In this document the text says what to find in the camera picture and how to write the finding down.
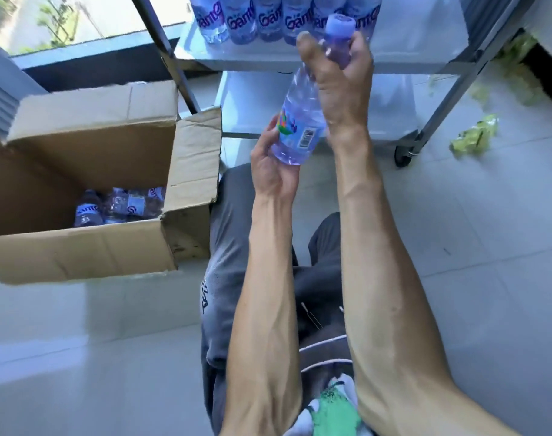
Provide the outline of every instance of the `bottle label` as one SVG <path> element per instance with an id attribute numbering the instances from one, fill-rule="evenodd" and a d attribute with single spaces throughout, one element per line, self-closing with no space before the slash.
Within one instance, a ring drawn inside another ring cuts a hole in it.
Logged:
<path id="1" fill-rule="evenodd" d="M 100 214 L 100 208 L 93 203 L 84 203 L 76 208 L 76 215 L 81 216 L 83 214 Z"/>
<path id="2" fill-rule="evenodd" d="M 334 13 L 342 14 L 343 8 L 339 7 L 334 11 Z M 327 27 L 327 20 L 329 15 L 330 15 L 329 13 L 320 10 L 313 1 L 313 27 L 315 32 L 324 34 L 325 29 Z"/>
<path id="3" fill-rule="evenodd" d="M 163 187 L 149 188 L 149 197 L 159 199 L 160 201 L 165 200 L 163 198 Z"/>
<path id="4" fill-rule="evenodd" d="M 284 25 L 289 31 L 301 32 L 307 30 L 312 24 L 312 4 L 306 9 L 283 6 L 282 10 Z"/>
<path id="5" fill-rule="evenodd" d="M 256 13 L 261 29 L 273 31 L 280 29 L 280 23 L 282 21 L 282 3 L 278 6 L 256 6 Z"/>
<path id="6" fill-rule="evenodd" d="M 355 30 L 374 29 L 380 10 L 381 5 L 375 6 L 372 10 L 363 10 L 360 7 L 352 7 L 351 5 L 346 6 L 347 16 L 355 20 Z"/>
<path id="7" fill-rule="evenodd" d="M 142 196 L 129 196 L 127 213 L 132 216 L 142 216 L 145 213 L 145 198 Z"/>
<path id="8" fill-rule="evenodd" d="M 221 26 L 224 20 L 224 11 L 221 9 L 219 1 L 215 2 L 211 6 L 211 10 L 207 10 L 207 7 L 193 6 L 193 15 L 195 21 L 198 22 L 200 29 L 215 29 Z"/>
<path id="9" fill-rule="evenodd" d="M 254 1 L 252 0 L 249 3 L 245 3 L 240 9 L 225 7 L 224 10 L 227 18 L 226 24 L 233 31 L 251 25 L 256 19 L 256 10 L 254 9 Z"/>
<path id="10" fill-rule="evenodd" d="M 288 113 L 283 107 L 278 117 L 278 131 L 280 131 L 280 141 L 299 151 L 311 151 L 320 139 L 323 133 L 323 127 L 309 127 L 297 123 L 294 116 Z"/>

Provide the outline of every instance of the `pants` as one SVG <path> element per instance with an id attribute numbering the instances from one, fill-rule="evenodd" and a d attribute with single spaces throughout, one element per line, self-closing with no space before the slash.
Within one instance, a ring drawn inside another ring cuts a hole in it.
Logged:
<path id="1" fill-rule="evenodd" d="M 235 309 L 248 265 L 255 195 L 251 166 L 245 164 L 224 174 L 217 201 L 211 206 L 211 258 L 201 283 L 200 313 L 204 396 L 215 434 L 220 432 L 223 422 L 225 366 Z M 312 266 L 294 266 L 293 270 L 299 342 L 310 339 L 317 330 L 301 303 L 322 326 L 344 323 L 338 308 L 342 305 L 339 213 L 331 214 L 320 224 L 308 248 Z"/>

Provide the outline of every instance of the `lower shelf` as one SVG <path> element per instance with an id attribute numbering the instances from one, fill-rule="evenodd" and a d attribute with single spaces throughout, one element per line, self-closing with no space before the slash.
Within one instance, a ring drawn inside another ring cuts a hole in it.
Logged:
<path id="1" fill-rule="evenodd" d="M 215 98 L 222 106 L 223 137 L 256 139 L 280 111 L 292 74 L 225 71 Z M 369 133 L 375 144 L 413 140 L 418 126 L 410 75 L 373 75 Z"/>

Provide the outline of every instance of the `person's left hand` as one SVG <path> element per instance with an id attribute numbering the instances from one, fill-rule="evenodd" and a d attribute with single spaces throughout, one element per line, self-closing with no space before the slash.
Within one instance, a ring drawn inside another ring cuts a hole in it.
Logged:
<path id="1" fill-rule="evenodd" d="M 251 178 L 257 197 L 270 197 L 292 205 L 300 177 L 299 165 L 286 165 L 270 154 L 278 142 L 278 115 L 272 117 L 251 151 Z"/>

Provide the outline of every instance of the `bottle on shelf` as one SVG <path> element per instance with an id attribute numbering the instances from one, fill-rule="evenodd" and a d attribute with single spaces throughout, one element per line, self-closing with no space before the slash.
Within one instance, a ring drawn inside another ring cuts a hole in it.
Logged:
<path id="1" fill-rule="evenodd" d="M 342 13 L 347 0 L 313 0 L 313 35 L 323 38 L 330 14 Z"/>
<path id="2" fill-rule="evenodd" d="M 229 38 L 220 0 L 189 0 L 195 21 L 203 39 L 209 44 L 219 44 Z"/>
<path id="3" fill-rule="evenodd" d="M 100 212 L 100 198 L 94 190 L 86 190 L 78 206 L 76 207 L 76 217 L 74 227 L 82 228 L 85 226 L 97 226 L 104 223 Z"/>
<path id="4" fill-rule="evenodd" d="M 355 27 L 367 41 L 373 35 L 382 0 L 347 0 L 345 14 L 355 20 Z"/>
<path id="5" fill-rule="evenodd" d="M 145 200 L 145 219 L 154 219 L 163 212 L 165 187 L 149 188 Z"/>
<path id="6" fill-rule="evenodd" d="M 284 41 L 296 46 L 298 34 L 312 30 L 312 0 L 282 0 L 282 16 Z"/>
<path id="7" fill-rule="evenodd" d="M 332 14 L 327 20 L 324 43 L 327 56 L 342 69 L 351 59 L 349 40 L 354 27 L 355 21 L 342 14 Z M 318 87 L 310 79 L 304 64 L 294 75 L 277 125 L 280 138 L 271 147 L 272 154 L 285 164 L 303 164 L 327 127 L 318 99 Z"/>
<path id="8" fill-rule="evenodd" d="M 127 221 L 129 195 L 122 188 L 113 188 L 105 199 L 105 224 Z"/>
<path id="9" fill-rule="evenodd" d="M 258 27 L 253 0 L 221 0 L 221 7 L 234 44 L 248 44 L 256 39 Z"/>
<path id="10" fill-rule="evenodd" d="M 282 37 L 282 0 L 254 0 L 258 36 L 266 43 Z"/>
<path id="11" fill-rule="evenodd" d="M 127 220 L 136 221 L 145 218 L 146 190 L 129 190 L 127 204 Z"/>

